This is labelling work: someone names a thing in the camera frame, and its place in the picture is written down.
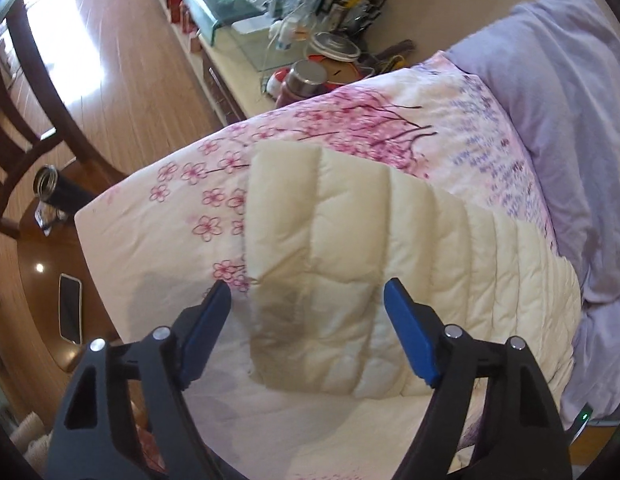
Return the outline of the round wooden side table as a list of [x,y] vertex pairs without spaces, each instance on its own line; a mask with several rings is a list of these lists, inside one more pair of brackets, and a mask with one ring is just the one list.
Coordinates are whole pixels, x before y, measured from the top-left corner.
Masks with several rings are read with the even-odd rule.
[[19,221],[17,255],[22,288],[34,325],[56,365],[70,372],[83,348],[60,336],[58,328],[58,281],[60,274],[82,283],[83,340],[114,341],[118,333],[92,281],[75,226],[63,223],[43,234],[34,220],[38,201],[32,200]]

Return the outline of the white smartphone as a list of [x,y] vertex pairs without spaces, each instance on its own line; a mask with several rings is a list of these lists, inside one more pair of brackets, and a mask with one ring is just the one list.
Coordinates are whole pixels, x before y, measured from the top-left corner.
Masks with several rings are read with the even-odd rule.
[[83,344],[81,281],[74,276],[60,274],[57,299],[60,336],[71,344],[81,346]]

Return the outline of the lavender pillow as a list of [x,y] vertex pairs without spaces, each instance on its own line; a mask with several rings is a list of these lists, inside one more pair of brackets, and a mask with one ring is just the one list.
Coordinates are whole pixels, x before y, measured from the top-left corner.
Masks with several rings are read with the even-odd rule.
[[565,428],[586,404],[595,418],[620,404],[620,298],[584,309],[572,346],[574,368],[560,398]]
[[534,0],[448,52],[511,118],[590,304],[620,298],[620,38],[596,0]]

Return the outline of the cream puffer down jacket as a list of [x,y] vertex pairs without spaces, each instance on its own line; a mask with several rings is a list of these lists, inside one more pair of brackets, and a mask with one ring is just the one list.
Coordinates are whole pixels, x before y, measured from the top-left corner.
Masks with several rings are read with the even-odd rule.
[[384,308],[392,278],[475,338],[523,337],[554,396],[568,383],[579,284],[532,223],[380,162],[266,141],[244,237],[252,369],[270,389],[422,394]]

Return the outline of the round lidded container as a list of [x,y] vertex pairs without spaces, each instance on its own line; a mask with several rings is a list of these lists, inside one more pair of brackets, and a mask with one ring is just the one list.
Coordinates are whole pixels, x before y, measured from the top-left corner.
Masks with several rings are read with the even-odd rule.
[[356,62],[361,55],[361,50],[346,37],[332,34],[331,32],[316,32],[312,35],[309,47],[338,62]]

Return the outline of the glass fish tank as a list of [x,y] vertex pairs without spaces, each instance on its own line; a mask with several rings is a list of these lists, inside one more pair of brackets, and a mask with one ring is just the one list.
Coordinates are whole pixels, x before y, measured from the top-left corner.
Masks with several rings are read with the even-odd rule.
[[183,0],[206,44],[225,38],[259,72],[293,64],[306,55],[306,43],[326,0]]

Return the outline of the floral pink purple bedsheet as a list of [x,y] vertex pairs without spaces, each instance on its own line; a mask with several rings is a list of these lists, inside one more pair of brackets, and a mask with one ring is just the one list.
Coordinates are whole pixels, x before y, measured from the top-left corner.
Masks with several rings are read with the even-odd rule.
[[232,310],[185,400],[204,441],[252,479],[387,479],[432,392],[358,399],[258,382],[249,340],[244,217],[252,154],[292,141],[380,162],[461,200],[552,222],[531,161],[487,86],[443,54],[238,122],[98,196],[76,226],[120,338],[172,323],[222,280]]

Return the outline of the long wooden cabinet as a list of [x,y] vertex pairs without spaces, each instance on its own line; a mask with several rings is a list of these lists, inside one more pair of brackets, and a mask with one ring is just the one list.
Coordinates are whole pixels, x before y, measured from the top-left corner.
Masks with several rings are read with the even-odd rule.
[[244,18],[248,0],[159,0],[166,18],[222,125],[274,109],[262,73],[232,36],[233,18]]

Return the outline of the black thermos bottle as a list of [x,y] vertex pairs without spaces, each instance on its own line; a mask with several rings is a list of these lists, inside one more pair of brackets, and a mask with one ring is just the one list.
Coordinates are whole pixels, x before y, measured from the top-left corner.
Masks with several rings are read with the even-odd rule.
[[73,217],[80,209],[91,203],[96,195],[73,180],[62,175],[51,165],[38,169],[33,179],[33,193],[48,206]]

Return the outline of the dark wooden chair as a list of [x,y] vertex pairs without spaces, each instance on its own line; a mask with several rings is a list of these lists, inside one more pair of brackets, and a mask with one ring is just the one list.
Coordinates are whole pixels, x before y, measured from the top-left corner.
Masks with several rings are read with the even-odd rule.
[[8,202],[27,171],[57,145],[66,144],[78,162],[98,168],[109,183],[121,181],[124,174],[94,148],[60,98],[33,38],[24,0],[7,6],[0,20],[7,24],[22,74],[52,125],[43,136],[32,130],[8,92],[0,64],[0,113],[28,143],[26,148],[20,146],[0,124],[0,168],[4,172],[0,177],[0,233],[17,240],[19,224],[4,217]]

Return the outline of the steel lidded jar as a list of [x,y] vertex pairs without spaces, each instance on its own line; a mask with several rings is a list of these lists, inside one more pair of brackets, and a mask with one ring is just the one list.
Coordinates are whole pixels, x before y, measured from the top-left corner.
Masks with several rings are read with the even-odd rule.
[[284,78],[275,107],[311,99],[324,90],[326,82],[327,71],[321,64],[310,60],[297,61]]

